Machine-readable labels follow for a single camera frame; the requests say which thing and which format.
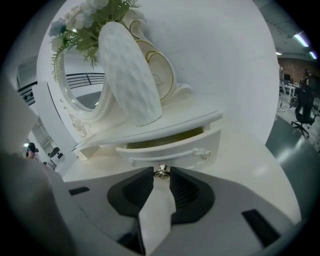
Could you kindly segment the cream ornate dressing table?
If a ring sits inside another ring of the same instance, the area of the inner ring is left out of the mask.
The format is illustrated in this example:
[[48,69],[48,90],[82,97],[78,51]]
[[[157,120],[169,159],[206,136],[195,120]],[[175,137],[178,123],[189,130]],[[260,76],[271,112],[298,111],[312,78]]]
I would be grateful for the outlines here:
[[122,24],[138,44],[159,93],[162,116],[136,126],[107,83],[98,105],[84,109],[69,95],[65,57],[53,78],[51,38],[45,34],[37,79],[48,90],[53,120],[38,111],[66,160],[65,182],[136,169],[117,147],[149,148],[220,127],[215,163],[198,172],[251,189],[294,224],[302,218],[289,179],[267,149],[278,103],[278,64],[268,26],[253,0],[138,0]]

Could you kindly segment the small cream table drawer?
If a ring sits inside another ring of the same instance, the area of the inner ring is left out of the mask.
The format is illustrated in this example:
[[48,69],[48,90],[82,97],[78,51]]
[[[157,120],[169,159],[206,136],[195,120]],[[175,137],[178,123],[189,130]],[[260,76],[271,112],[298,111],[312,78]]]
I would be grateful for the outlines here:
[[215,127],[198,135],[147,148],[117,147],[115,151],[135,168],[165,164],[199,171],[216,162],[221,140],[221,128]]

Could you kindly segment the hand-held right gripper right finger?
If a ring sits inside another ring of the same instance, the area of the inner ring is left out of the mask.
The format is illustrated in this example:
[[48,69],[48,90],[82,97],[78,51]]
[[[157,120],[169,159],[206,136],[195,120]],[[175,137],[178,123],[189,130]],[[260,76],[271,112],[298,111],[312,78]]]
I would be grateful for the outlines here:
[[189,169],[171,169],[177,203],[172,229],[154,256],[253,256],[294,227],[246,186]]

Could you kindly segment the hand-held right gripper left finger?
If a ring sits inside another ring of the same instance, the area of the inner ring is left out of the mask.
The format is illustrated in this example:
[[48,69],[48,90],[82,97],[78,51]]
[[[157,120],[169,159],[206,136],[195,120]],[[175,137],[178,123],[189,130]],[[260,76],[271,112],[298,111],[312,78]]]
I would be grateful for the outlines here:
[[144,255],[139,213],[154,188],[153,171],[143,167],[65,185],[95,227],[122,247]]

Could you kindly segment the artificial flower bouquet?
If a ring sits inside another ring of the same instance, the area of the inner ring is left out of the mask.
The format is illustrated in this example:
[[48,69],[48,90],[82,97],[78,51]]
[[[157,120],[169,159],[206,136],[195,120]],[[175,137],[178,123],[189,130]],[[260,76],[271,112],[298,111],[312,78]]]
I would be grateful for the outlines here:
[[85,0],[64,18],[52,22],[48,36],[54,54],[51,57],[52,76],[58,81],[62,55],[75,48],[92,68],[99,63],[98,40],[102,27],[110,22],[124,24],[128,12],[140,7],[138,0]]

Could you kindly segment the black office chair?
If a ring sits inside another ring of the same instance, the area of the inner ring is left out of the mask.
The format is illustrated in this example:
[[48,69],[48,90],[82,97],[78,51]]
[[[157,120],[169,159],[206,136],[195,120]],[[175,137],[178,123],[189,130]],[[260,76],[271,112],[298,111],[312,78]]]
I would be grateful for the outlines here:
[[315,99],[313,89],[310,86],[310,73],[306,72],[305,78],[302,79],[301,86],[297,90],[297,106],[295,108],[296,121],[292,121],[291,125],[301,131],[304,137],[310,138],[309,132],[303,125],[312,126],[316,116],[312,117],[312,107]]

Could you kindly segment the white textured vase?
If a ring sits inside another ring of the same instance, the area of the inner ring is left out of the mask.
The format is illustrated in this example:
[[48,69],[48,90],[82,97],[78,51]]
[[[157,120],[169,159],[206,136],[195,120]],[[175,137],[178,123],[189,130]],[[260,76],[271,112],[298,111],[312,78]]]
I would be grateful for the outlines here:
[[120,108],[137,127],[158,120],[160,95],[149,65],[134,38],[118,22],[100,30],[98,51],[106,80]]

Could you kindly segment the white ornate oval mirror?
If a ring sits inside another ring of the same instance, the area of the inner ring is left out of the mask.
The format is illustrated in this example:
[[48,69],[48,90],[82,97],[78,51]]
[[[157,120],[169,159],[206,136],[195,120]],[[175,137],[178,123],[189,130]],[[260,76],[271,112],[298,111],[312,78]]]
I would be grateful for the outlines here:
[[98,105],[105,79],[101,64],[92,67],[84,60],[83,53],[72,48],[64,55],[64,69],[70,97],[77,106],[93,110]]

